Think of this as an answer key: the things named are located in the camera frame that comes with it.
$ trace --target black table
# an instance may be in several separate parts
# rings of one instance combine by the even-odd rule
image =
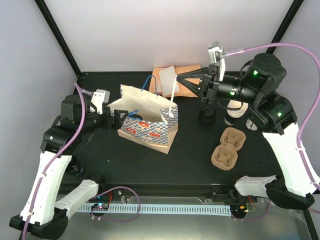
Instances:
[[[80,84],[88,91],[110,91],[111,103],[121,97],[120,84],[141,88],[149,75],[150,72],[91,72],[84,75]],[[98,129],[92,139],[75,153],[84,166],[84,176],[65,175],[62,188],[72,185],[70,190],[73,189],[89,174],[104,176],[106,182],[113,186],[162,187],[226,185],[245,175],[282,175],[270,145],[262,133],[246,128],[245,117],[234,125],[246,134],[235,167],[229,171],[215,167],[211,163],[211,155],[228,127],[224,122],[226,110],[215,105],[216,120],[206,126],[198,119],[199,110],[205,106],[198,98],[175,97],[174,101],[179,111],[178,132],[168,154],[119,137],[115,130]]]

